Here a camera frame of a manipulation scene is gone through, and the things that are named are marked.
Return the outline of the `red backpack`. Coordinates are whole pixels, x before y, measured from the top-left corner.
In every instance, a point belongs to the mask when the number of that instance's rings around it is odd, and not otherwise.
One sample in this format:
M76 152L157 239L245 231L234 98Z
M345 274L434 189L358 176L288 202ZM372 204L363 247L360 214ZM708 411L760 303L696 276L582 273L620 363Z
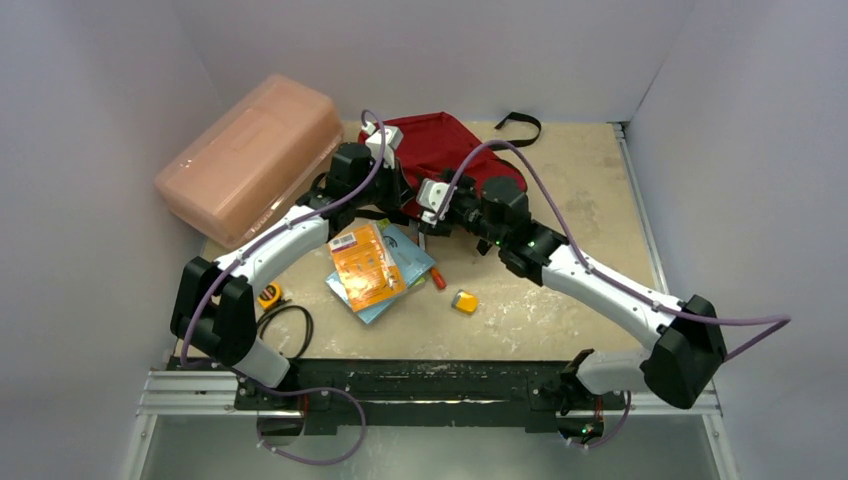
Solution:
M424 179L450 185L450 201L456 194L476 194L481 202L478 250L486 254L492 246L504 261L545 263L567 239L531 217L527 181L498 152L525 146L525 141L481 142L461 122L447 113L431 113L385 122L404 135L396 148L414 197L401 211L384 212L393 221L420 220L421 207L415 197ZM370 185L358 197L372 205Z

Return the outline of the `light blue notebook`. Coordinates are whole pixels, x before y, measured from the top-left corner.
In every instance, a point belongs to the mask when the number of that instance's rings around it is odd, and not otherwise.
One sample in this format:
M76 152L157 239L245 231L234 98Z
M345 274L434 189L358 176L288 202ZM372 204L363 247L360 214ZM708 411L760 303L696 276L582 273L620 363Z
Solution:
M406 233L387 220L374 221L382 230L386 246L391 252L396 264L406 281L407 290L393 299L378 303L360 312L354 312L347 303L345 291L341 286L336 269L325 280L330 290L365 324L373 323L389 307L399 300L403 295L411 292L411 289L423 281L423 277L435 266L435 260L414 243Z

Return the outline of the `orange booklet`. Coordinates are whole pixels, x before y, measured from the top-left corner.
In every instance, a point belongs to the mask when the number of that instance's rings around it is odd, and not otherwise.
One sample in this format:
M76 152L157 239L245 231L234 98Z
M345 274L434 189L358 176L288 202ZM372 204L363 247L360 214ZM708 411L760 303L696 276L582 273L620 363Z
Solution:
M328 242L347 303L360 312L407 290L406 281L374 221L343 232Z

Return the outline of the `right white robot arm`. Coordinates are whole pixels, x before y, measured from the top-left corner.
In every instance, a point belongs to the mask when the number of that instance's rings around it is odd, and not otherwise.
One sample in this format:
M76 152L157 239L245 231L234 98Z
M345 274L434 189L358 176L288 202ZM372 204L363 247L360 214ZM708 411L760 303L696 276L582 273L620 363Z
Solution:
M423 220L456 225L478 237L481 252L498 249L520 278L560 292L613 321L634 337L630 352L581 352L561 381L564 399L584 407L601 394L651 392L668 405L691 408L727 357L714 305L694 295L683 301L629 279L575 252L565 235L534 220L526 192L510 177L489 179L482 190L448 191L426 180L416 201Z

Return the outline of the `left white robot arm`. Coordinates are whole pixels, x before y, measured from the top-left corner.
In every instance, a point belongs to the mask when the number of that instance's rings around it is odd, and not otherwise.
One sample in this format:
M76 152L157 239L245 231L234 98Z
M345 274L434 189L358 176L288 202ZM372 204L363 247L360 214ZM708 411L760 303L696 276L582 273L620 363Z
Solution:
M182 341L181 367L217 362L260 383L272 408L297 399L291 362L260 339L254 299L287 268L325 246L354 220L357 210L410 197L392 147L343 143L332 157L322 187L313 187L270 230L242 247L185 267L171 319Z

